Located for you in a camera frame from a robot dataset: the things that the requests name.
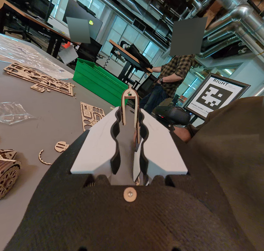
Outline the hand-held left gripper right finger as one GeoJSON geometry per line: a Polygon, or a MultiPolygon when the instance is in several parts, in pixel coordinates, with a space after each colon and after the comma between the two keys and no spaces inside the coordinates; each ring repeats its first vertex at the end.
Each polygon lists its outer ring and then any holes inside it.
{"type": "Polygon", "coordinates": [[[172,138],[174,132],[163,126],[144,110],[139,112],[140,172],[150,180],[155,176],[186,175],[188,169],[172,138]]]}

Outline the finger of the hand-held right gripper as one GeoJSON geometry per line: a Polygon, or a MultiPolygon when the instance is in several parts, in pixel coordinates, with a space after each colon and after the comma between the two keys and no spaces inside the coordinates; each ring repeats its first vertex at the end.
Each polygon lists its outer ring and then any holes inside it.
{"type": "Polygon", "coordinates": [[[135,183],[143,183],[143,174],[140,170],[140,150],[141,146],[138,146],[137,151],[134,152],[133,181],[135,183]]]}

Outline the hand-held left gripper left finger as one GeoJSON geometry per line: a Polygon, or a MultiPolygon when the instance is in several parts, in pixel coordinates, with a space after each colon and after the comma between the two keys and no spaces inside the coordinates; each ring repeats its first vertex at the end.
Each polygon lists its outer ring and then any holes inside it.
{"type": "Polygon", "coordinates": [[[105,175],[107,178],[117,174],[121,157],[116,138],[120,133],[121,119],[121,107],[116,107],[89,129],[71,167],[71,174],[105,175]]]}

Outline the wooden arch piece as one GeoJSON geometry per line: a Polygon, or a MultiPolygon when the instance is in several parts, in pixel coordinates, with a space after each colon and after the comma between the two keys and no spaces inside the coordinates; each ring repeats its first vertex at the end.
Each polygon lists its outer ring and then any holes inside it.
{"type": "Polygon", "coordinates": [[[139,128],[139,97],[137,92],[132,89],[131,85],[128,86],[128,89],[125,90],[121,97],[121,113],[122,113],[122,123],[126,125],[125,117],[125,99],[134,99],[135,100],[135,116],[134,116],[134,128],[136,129],[136,140],[137,144],[140,143],[140,128],[139,128]]]}

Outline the person's right forearm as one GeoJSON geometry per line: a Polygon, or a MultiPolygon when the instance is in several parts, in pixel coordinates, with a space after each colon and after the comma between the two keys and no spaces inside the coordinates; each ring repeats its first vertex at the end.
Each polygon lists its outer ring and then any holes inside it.
{"type": "Polygon", "coordinates": [[[173,131],[184,143],[188,143],[191,139],[192,136],[188,129],[186,128],[180,128],[177,126],[174,126],[174,131],[173,131]]]}

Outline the framed marker sign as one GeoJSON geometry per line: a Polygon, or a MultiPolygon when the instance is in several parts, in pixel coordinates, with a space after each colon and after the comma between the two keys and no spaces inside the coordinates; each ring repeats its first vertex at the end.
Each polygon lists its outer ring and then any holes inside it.
{"type": "Polygon", "coordinates": [[[210,112],[239,99],[249,84],[210,73],[185,102],[183,109],[205,120],[210,112]]]}

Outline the black bag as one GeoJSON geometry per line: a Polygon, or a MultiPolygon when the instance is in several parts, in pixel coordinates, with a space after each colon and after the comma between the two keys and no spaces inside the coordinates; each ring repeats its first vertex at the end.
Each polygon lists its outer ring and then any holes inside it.
{"type": "Polygon", "coordinates": [[[120,46],[132,56],[137,58],[141,67],[150,69],[153,68],[153,65],[151,65],[148,59],[140,53],[140,51],[136,48],[134,44],[129,45],[127,42],[121,41],[120,46]]]}

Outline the small wooden part piece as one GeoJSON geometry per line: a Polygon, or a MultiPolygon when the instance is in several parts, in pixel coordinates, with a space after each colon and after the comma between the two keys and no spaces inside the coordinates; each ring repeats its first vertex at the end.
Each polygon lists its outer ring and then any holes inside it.
{"type": "Polygon", "coordinates": [[[38,85],[38,84],[34,84],[30,88],[33,90],[36,90],[38,92],[41,92],[41,93],[45,92],[45,88],[41,85],[38,85]]]}

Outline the clear plastic bag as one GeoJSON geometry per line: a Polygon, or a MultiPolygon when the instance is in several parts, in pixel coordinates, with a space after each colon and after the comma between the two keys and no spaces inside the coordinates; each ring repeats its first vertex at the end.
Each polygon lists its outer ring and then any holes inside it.
{"type": "Polygon", "coordinates": [[[12,125],[28,119],[36,119],[36,117],[27,113],[21,104],[16,102],[0,103],[1,123],[12,125]]]}

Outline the wooden motorcycle model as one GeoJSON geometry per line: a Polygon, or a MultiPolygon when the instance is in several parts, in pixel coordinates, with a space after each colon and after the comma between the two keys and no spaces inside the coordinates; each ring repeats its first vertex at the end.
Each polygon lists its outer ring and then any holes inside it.
{"type": "Polygon", "coordinates": [[[0,199],[11,190],[22,167],[16,160],[17,152],[13,149],[0,150],[0,199]]]}

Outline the long wooden part sheet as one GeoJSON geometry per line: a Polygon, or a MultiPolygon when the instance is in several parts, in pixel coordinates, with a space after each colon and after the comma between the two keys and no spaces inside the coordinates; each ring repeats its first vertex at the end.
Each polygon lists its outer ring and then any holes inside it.
{"type": "Polygon", "coordinates": [[[25,81],[46,87],[68,96],[75,97],[75,94],[73,93],[73,87],[75,86],[73,84],[53,78],[42,72],[36,71],[33,68],[29,68],[17,63],[11,63],[4,68],[4,71],[9,75],[23,79],[25,81]]]}

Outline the clear plastic wrapped sheet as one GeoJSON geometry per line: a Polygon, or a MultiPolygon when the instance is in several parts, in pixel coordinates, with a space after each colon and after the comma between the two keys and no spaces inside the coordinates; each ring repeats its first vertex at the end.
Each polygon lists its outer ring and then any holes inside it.
{"type": "Polygon", "coordinates": [[[0,38],[0,60],[37,69],[56,79],[73,78],[73,74],[40,54],[33,47],[5,35],[1,35],[0,38]]]}

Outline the black monitor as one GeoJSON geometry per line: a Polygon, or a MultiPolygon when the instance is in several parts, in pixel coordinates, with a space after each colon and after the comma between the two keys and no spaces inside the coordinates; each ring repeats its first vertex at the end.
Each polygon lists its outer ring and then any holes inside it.
{"type": "Polygon", "coordinates": [[[75,0],[68,0],[62,21],[67,23],[67,17],[87,19],[90,37],[94,40],[97,38],[97,35],[103,24],[101,20],[80,6],[75,0]]]}

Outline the long wooden table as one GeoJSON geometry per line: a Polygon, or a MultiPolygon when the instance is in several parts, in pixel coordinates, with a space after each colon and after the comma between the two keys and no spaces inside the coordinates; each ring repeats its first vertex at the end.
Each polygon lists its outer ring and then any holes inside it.
{"type": "Polygon", "coordinates": [[[75,46],[79,46],[80,43],[73,42],[70,40],[70,37],[66,34],[63,34],[59,30],[48,26],[47,24],[35,19],[28,13],[25,13],[21,9],[17,8],[15,5],[11,4],[7,0],[3,0],[3,5],[0,9],[0,32],[4,34],[4,24],[7,20],[7,14],[11,13],[17,17],[23,24],[29,26],[29,28],[41,32],[50,37],[49,44],[47,47],[47,53],[52,55],[54,58],[57,58],[59,49],[62,43],[71,42],[75,46]]]}

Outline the silver ventilation duct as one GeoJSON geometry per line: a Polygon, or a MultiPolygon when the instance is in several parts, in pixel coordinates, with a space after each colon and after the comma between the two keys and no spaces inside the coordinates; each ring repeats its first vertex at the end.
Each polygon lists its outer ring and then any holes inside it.
{"type": "Polygon", "coordinates": [[[207,58],[216,52],[242,42],[263,62],[263,18],[246,0],[216,0],[228,13],[212,23],[204,32],[204,38],[220,41],[205,52],[196,54],[207,58]]]}

